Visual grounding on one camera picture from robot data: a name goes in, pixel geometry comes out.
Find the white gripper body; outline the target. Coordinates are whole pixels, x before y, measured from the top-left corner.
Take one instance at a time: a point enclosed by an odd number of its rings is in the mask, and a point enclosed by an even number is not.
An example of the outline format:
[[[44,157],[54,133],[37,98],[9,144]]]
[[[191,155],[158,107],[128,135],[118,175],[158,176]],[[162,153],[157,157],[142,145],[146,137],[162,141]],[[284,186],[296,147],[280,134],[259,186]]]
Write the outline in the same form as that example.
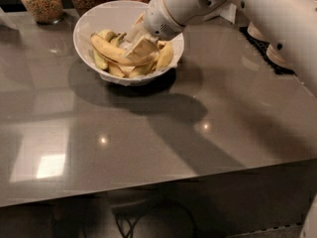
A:
[[[145,12],[145,29],[160,40],[172,40],[184,30],[177,21],[180,6],[181,0],[151,0]]]

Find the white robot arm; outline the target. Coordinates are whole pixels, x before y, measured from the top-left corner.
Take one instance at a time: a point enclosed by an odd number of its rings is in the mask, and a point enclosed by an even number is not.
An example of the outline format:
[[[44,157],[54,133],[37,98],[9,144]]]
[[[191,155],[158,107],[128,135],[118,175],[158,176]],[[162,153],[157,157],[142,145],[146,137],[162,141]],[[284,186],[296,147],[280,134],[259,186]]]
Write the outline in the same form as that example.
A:
[[[314,0],[151,0],[128,32],[171,40],[186,25],[229,2],[260,30],[299,79],[317,95],[317,3]]]

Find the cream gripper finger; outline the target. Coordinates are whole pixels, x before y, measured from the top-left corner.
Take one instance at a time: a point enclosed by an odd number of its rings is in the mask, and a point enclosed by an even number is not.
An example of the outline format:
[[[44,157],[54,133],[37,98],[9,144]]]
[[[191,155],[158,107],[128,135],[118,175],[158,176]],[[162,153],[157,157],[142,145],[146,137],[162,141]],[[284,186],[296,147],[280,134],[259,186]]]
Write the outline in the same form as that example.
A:
[[[144,17],[145,13],[142,13],[132,25],[131,29],[127,32],[127,35],[124,37],[124,39],[128,43],[135,43],[146,33]]]
[[[146,56],[158,50],[157,42],[156,39],[141,35],[128,45],[125,57],[132,61],[144,59]]]

